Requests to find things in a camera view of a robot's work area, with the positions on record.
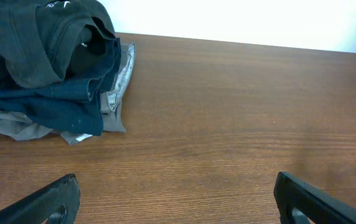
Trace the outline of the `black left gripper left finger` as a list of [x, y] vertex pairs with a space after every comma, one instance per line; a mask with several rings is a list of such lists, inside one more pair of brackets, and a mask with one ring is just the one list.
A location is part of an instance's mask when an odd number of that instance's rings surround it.
[[0, 210], [0, 224], [73, 224], [79, 208], [78, 180], [75, 174], [67, 174]]

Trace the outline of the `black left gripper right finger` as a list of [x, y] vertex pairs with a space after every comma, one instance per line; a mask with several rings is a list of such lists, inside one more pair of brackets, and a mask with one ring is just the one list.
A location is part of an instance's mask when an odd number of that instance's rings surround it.
[[279, 172], [274, 198], [283, 224], [356, 224], [356, 209], [288, 172]]

